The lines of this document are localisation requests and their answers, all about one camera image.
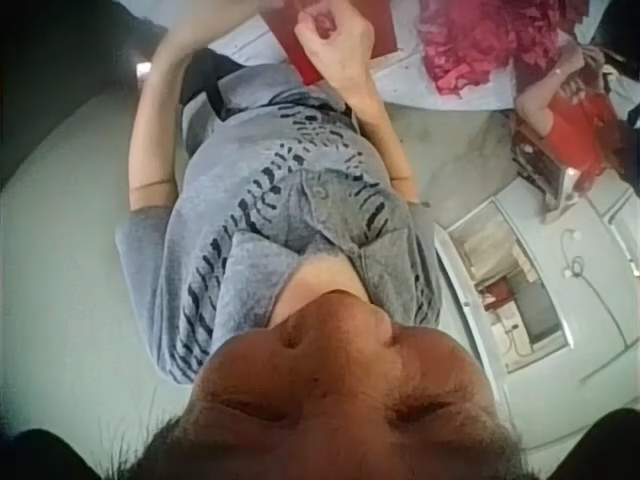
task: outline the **nose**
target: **nose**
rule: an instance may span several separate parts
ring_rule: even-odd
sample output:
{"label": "nose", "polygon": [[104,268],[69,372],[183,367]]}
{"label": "nose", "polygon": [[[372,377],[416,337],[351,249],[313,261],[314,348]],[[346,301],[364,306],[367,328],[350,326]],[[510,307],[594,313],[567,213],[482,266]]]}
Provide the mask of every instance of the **nose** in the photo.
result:
{"label": "nose", "polygon": [[325,395],[377,396],[398,375],[396,328],[381,309],[351,294],[332,292],[290,319],[285,342],[297,357],[298,378]]}

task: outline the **short sleeve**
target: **short sleeve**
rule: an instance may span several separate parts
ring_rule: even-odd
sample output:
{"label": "short sleeve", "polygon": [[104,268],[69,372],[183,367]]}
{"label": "short sleeve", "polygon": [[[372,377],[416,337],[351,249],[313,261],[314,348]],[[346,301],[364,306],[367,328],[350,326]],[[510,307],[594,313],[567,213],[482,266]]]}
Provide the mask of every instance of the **short sleeve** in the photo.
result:
{"label": "short sleeve", "polygon": [[442,292],[438,254],[435,246],[434,222],[429,209],[417,203],[409,203],[409,213],[416,233],[418,255],[422,265],[422,276],[428,290],[428,306],[420,324],[437,326],[440,321]]}
{"label": "short sleeve", "polygon": [[172,209],[150,207],[132,212],[116,231],[116,244],[140,333],[159,365],[162,318],[157,295],[164,257],[165,237]]}

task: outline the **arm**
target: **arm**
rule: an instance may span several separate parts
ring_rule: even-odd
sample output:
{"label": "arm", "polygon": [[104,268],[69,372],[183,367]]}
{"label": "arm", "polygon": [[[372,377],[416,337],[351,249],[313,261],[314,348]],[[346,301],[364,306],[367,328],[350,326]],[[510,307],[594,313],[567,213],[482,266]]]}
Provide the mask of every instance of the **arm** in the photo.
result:
{"label": "arm", "polygon": [[169,32],[152,60],[129,148],[131,210],[173,206],[175,122],[182,79],[193,54],[257,12],[257,2],[218,1]]}
{"label": "arm", "polygon": [[516,98],[516,111],[541,137],[546,137],[553,126],[553,113],[549,109],[553,96],[569,76],[583,66],[584,58],[580,47],[570,43],[564,47],[555,68]]}
{"label": "arm", "polygon": [[362,133],[382,157],[393,189],[407,202],[418,203],[418,191],[409,159],[373,85],[373,80],[370,82],[370,93],[347,103],[353,108]]}
{"label": "arm", "polygon": [[305,53],[325,80],[351,106],[365,137],[384,162],[391,185],[409,202],[417,202],[411,166],[369,71],[374,32],[349,0],[331,0],[336,31],[328,39],[313,19],[300,13],[296,35]]}

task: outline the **wall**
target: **wall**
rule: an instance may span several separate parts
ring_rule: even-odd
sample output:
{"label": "wall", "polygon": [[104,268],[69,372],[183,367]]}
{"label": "wall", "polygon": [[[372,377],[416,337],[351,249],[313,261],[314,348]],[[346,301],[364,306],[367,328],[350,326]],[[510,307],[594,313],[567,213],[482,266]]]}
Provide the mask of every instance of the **wall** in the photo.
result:
{"label": "wall", "polygon": [[122,92],[93,99],[0,196],[0,416],[12,432],[52,430],[94,466],[138,446],[189,395],[147,357],[115,248],[134,111]]}
{"label": "wall", "polygon": [[629,342],[638,338],[638,281],[589,203],[580,202],[559,221],[545,226],[540,222],[539,194],[524,182],[516,181],[497,199],[538,267],[572,345],[507,377],[505,390],[515,422],[525,447],[535,450],[632,401],[639,388],[637,348],[587,382],[580,382],[623,345],[593,292],[582,281],[564,277],[562,232],[581,232],[581,240],[567,241],[567,253],[584,258],[585,274]]}

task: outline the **electrical cord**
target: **electrical cord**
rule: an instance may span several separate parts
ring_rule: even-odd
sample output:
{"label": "electrical cord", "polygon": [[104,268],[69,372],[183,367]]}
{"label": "electrical cord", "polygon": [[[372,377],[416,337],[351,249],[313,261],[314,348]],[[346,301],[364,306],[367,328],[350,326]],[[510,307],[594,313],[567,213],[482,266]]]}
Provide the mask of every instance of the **electrical cord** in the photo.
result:
{"label": "electrical cord", "polygon": [[560,244],[561,244],[562,255],[564,257],[566,268],[571,273],[571,278],[582,280],[584,284],[593,292],[593,294],[600,301],[600,303],[608,313],[609,317],[611,318],[611,321],[615,325],[616,330],[618,331],[618,334],[620,335],[620,338],[622,339],[622,342],[624,344],[624,348],[622,348],[622,350],[620,350],[618,353],[616,353],[613,357],[611,357],[605,363],[600,365],[598,368],[596,368],[595,370],[593,370],[592,372],[588,373],[587,375],[585,375],[580,379],[580,383],[585,385],[589,380],[595,377],[598,373],[608,368],[611,364],[613,364],[615,361],[617,361],[619,358],[625,355],[629,350],[631,350],[632,348],[635,348],[640,343],[640,338],[637,338],[633,342],[629,343],[629,341],[627,340],[627,337],[624,335],[624,332],[622,330],[622,327],[620,326],[620,323],[618,322],[618,319],[611,311],[611,308],[609,308],[609,305],[607,305],[607,303],[604,301],[604,298],[602,298],[602,295],[600,294],[598,289],[595,287],[593,282],[591,282],[591,280],[589,280],[589,278],[585,276],[584,271],[586,267],[586,262],[584,260],[584,257],[580,255],[576,255],[574,257],[569,258],[569,255],[567,254],[567,248],[566,248],[567,235],[573,235],[573,231],[570,229],[564,230],[562,232]]}
{"label": "electrical cord", "polygon": [[616,318],[615,314],[613,313],[609,305],[607,305],[607,302],[605,302],[604,298],[602,297],[602,294],[598,291],[598,289],[595,287],[593,282],[585,275],[586,261],[584,257],[580,255],[575,255],[569,258],[569,255],[567,253],[567,246],[566,246],[567,235],[573,235],[573,230],[570,230],[570,229],[564,230],[562,232],[562,236],[560,239],[560,247],[562,249],[562,256],[564,257],[567,271],[570,272],[571,278],[582,280],[584,284],[589,288],[589,290],[593,292],[595,297],[598,299],[602,307],[605,309],[605,311],[609,315],[611,322],[615,325],[625,350],[628,349],[629,342],[627,341],[627,337],[625,336],[624,331],[622,330],[622,326],[620,325],[620,322],[618,322],[618,319]]}

